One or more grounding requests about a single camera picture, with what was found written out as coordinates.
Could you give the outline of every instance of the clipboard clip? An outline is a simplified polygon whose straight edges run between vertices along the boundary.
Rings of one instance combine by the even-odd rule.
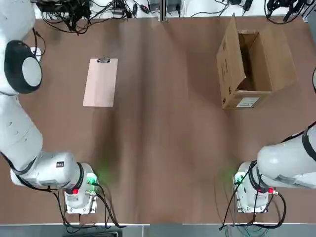
[[[110,63],[109,58],[98,58],[97,60],[98,63]]]

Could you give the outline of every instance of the floor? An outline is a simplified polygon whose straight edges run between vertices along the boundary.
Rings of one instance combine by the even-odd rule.
[[[131,226],[122,230],[124,237],[223,237],[224,231],[218,230],[219,225],[181,225],[181,224],[158,224],[145,226]],[[276,230],[269,230],[265,236],[269,237],[309,237],[316,231],[316,225],[308,224],[284,224]],[[72,236],[97,233],[94,230],[79,232]],[[61,225],[41,226],[0,226],[0,236],[3,237],[66,237],[69,236]],[[231,227],[229,236],[243,236],[236,227]]]

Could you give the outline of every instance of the green indicator light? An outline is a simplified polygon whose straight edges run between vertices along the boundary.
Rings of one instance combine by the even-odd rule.
[[[87,184],[96,184],[97,176],[94,173],[87,173]]]

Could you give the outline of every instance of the sticker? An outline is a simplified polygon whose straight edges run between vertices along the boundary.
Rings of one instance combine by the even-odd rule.
[[[56,162],[56,168],[62,168],[62,167],[64,167],[63,161]]]
[[[239,104],[236,107],[251,108],[258,99],[259,97],[245,97],[239,102]]]
[[[67,195],[67,201],[78,201],[78,197],[77,196],[69,196]]]
[[[298,180],[297,178],[293,177],[293,178],[289,178],[289,177],[285,177],[283,175],[278,175],[277,178],[275,178],[274,180],[288,184],[288,185],[293,185],[296,187],[301,187],[301,188],[310,188],[313,189],[315,186],[305,183],[303,181]]]
[[[44,185],[44,186],[49,186],[49,185],[57,185],[58,182],[55,179],[52,180],[43,180],[43,181],[39,181],[40,184]]]

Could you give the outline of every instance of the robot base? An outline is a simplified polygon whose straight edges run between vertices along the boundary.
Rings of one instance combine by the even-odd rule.
[[[97,176],[93,173],[90,165],[81,164],[84,171],[83,182],[78,189],[78,194],[69,195],[65,192],[65,202],[67,213],[69,214],[93,214],[97,207],[97,186],[92,185],[98,183]]]
[[[238,172],[233,177],[233,185],[234,190],[237,188],[238,183],[242,180],[242,178],[245,176],[246,172],[248,171],[250,166],[250,162],[245,162],[241,164],[241,166],[238,169]],[[267,203],[268,203],[268,193],[260,193],[258,192],[258,197],[256,201],[257,196],[257,190],[254,189],[250,183],[249,175],[244,178],[243,182],[238,187],[236,194],[235,194],[235,201],[237,206],[238,212],[243,213],[261,213],[265,210]]]

